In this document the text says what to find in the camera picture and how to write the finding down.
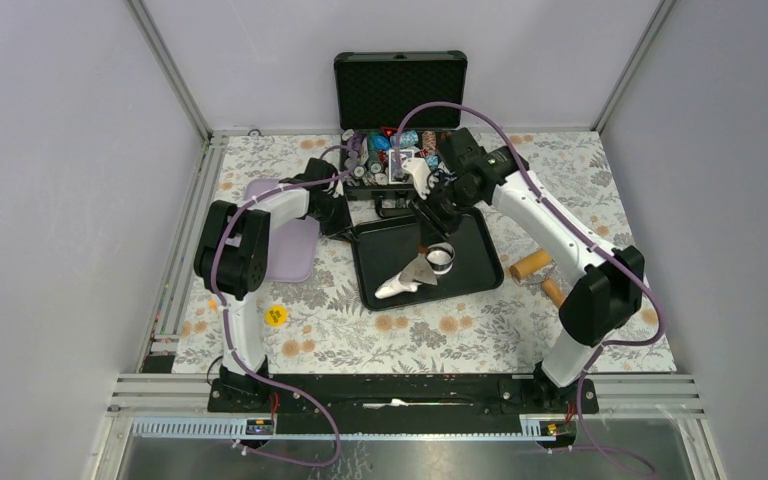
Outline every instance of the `floral tablecloth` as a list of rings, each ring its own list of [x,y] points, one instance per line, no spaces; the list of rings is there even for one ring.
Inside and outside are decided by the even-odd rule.
[[[476,133],[487,150],[495,135]],[[256,178],[301,172],[337,136],[232,137],[216,199],[240,202]],[[513,134],[512,141],[543,183],[594,232],[620,247],[632,243],[623,207],[596,133]],[[329,154],[334,164],[337,153]],[[351,202],[355,224],[377,220],[371,202]],[[357,294],[349,244],[320,238],[313,273],[303,283],[264,283],[258,314],[273,305],[288,312],[278,327],[264,325],[263,341],[273,373],[530,373],[561,331],[557,309],[538,284],[517,285],[507,267],[539,247],[509,218],[482,206],[496,251],[506,270],[502,285],[453,299],[370,312]],[[535,277],[545,274],[538,272]],[[557,272],[553,278],[569,291]],[[222,352],[218,313],[210,293],[193,277],[173,373],[204,373]],[[617,337],[643,339],[657,317],[648,301]],[[674,371],[666,340],[646,348],[612,347],[595,371]]]

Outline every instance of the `gray wall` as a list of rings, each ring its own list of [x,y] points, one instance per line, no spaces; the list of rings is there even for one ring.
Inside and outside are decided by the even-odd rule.
[[[124,2],[0,0],[0,479],[81,474],[198,150]]]
[[[466,105],[508,127],[587,127],[658,0],[489,3],[146,1],[209,124],[286,130],[338,128],[337,53],[450,49],[469,57]]]
[[[768,478],[768,2],[679,2],[603,140],[728,476]]]

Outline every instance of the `yellow round label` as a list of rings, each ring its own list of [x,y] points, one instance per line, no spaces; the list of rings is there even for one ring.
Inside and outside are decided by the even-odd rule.
[[[266,311],[266,324],[271,327],[279,327],[287,321],[287,309],[281,305],[269,307]]]

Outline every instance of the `wooden cylinder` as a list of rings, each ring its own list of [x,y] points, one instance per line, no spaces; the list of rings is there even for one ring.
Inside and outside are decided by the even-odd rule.
[[[564,292],[561,291],[561,287],[559,287],[551,278],[544,280],[543,283],[540,284],[540,287],[558,308],[561,307],[561,304],[564,303],[564,300],[567,298],[566,295],[564,295]]]
[[[551,261],[552,257],[549,256],[549,252],[541,248],[540,250],[537,250],[531,255],[511,265],[511,276],[516,278],[518,281],[522,281],[523,278],[531,275],[537,270],[540,270],[546,265],[549,265],[549,262]]]

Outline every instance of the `purple tray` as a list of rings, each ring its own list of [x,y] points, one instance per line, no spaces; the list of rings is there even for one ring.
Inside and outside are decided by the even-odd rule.
[[[246,186],[245,199],[278,186],[274,178],[252,180]],[[304,282],[313,272],[319,222],[312,218],[290,220],[269,235],[269,259],[266,263],[267,281]]]

